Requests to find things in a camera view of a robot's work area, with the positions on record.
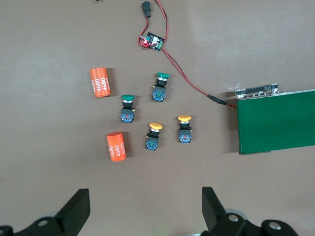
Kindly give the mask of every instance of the green button cap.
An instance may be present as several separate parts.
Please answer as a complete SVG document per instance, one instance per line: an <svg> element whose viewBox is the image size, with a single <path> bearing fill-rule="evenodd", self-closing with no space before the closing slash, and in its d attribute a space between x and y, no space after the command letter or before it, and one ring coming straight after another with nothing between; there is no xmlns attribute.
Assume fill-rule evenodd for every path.
<svg viewBox="0 0 315 236"><path fill-rule="evenodd" d="M162 79L168 79L170 75L158 72L157 75Z"/></svg>
<svg viewBox="0 0 315 236"><path fill-rule="evenodd" d="M125 101L132 101L134 99L134 96L130 94L125 94L122 96L122 99Z"/></svg>

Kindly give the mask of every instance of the black connector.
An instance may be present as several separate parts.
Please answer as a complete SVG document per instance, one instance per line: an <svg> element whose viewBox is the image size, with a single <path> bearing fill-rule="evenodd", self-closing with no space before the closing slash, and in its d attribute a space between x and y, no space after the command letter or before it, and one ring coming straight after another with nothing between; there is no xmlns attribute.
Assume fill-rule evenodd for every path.
<svg viewBox="0 0 315 236"><path fill-rule="evenodd" d="M150 17L151 8L150 8L150 3L148 1L145 1L144 3L142 3L142 9L143 9L145 17Z"/></svg>
<svg viewBox="0 0 315 236"><path fill-rule="evenodd" d="M219 103L219 104L226 105L226 102L222 101L221 99L218 99L217 97L213 97L213 96L211 96L210 94L208 94L207 97L210 98L211 100L213 100L213 101Z"/></svg>

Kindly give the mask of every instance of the yellow button cap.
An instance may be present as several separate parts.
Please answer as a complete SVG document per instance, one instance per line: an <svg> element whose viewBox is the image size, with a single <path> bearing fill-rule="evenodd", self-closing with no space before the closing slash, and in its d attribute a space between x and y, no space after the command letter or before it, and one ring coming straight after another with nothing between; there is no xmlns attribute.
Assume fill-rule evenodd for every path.
<svg viewBox="0 0 315 236"><path fill-rule="evenodd" d="M154 130L160 130L163 128L163 126L159 123L150 123L149 126Z"/></svg>
<svg viewBox="0 0 315 236"><path fill-rule="evenodd" d="M187 122L191 120L191 116L179 116L177 117L177 119L179 119L182 122Z"/></svg>

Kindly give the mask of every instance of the green box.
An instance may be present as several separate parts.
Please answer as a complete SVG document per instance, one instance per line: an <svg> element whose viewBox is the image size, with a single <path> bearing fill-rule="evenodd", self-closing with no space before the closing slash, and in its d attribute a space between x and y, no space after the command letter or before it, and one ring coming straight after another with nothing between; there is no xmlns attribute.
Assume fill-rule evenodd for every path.
<svg viewBox="0 0 315 236"><path fill-rule="evenodd" d="M240 154L315 145L315 89L237 98Z"/></svg>

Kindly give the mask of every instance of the small circuit board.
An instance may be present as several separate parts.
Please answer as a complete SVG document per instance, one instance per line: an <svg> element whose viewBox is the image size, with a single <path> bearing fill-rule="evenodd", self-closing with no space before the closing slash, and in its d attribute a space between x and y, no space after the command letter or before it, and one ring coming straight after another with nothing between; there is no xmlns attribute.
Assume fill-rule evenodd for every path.
<svg viewBox="0 0 315 236"><path fill-rule="evenodd" d="M164 43L164 38L158 37L150 32L148 32L148 35L145 38L145 41L148 42L148 44L154 44L151 48L160 51L162 48L162 45Z"/></svg>

